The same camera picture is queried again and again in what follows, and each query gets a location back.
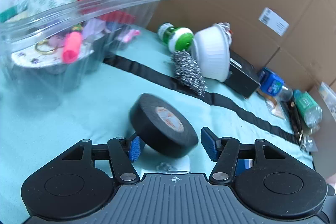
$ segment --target white paper bowl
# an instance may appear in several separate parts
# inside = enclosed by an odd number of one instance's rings
[[[191,55],[202,75],[224,82],[229,74],[231,34],[230,25],[214,24],[195,34]]]

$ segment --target black electrical tape roll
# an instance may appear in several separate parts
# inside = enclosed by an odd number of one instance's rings
[[[144,93],[130,110],[130,121],[140,138],[169,157],[183,157],[198,144],[188,120],[164,100]]]

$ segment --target black strip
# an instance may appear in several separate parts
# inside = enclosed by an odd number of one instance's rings
[[[162,73],[159,73],[156,70],[153,70],[138,62],[129,60],[127,58],[118,55],[113,58],[106,58],[104,60],[104,63],[113,66],[115,68],[121,69],[123,71],[129,72],[131,74],[140,76],[141,78],[144,78],[152,83],[158,84],[170,90],[175,90],[179,93],[198,98],[203,102],[207,103],[208,105],[220,106],[230,109],[236,112],[238,117],[241,118],[242,120],[250,124],[254,124],[258,128],[268,131],[273,135],[279,136],[288,142],[299,145],[298,140],[294,137],[293,134],[290,134],[282,130],[280,127],[271,125],[268,121],[264,121],[256,117],[252,112],[244,110],[243,108],[236,105],[236,103],[233,100],[221,94],[205,92],[204,97],[197,96],[187,86],[180,85],[176,79],[164,75]]]

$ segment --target light blue tablecloth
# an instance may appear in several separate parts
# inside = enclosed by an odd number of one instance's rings
[[[141,37],[119,54],[166,75],[173,74],[168,50],[151,32],[142,30]],[[258,95],[246,100],[217,81],[209,80],[207,85],[208,91],[225,95],[257,117],[291,132],[289,123],[269,114]],[[0,93],[0,220],[4,224],[19,224],[28,218],[20,189],[31,173],[81,139],[89,138],[93,144],[100,144],[125,136],[129,132],[129,109],[142,93],[152,93],[168,101],[189,120],[198,135],[207,126],[218,136],[231,136],[241,143],[252,144],[255,139],[264,138],[312,168],[312,158],[297,145],[242,121],[235,112],[209,106],[106,64],[86,75],[80,87],[67,93],[64,103],[54,110],[26,110],[15,102],[11,87],[2,76]],[[207,175],[215,164],[200,143],[178,160],[158,154],[153,157],[153,153],[157,152],[148,149],[134,164],[140,176],[155,172],[161,162]],[[108,162],[97,162],[96,166],[110,174]]]

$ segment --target tape roll label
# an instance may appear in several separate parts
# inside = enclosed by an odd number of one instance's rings
[[[163,122],[169,126],[172,130],[182,133],[184,131],[183,124],[171,111],[162,106],[157,106],[155,108],[156,114],[160,117]]]

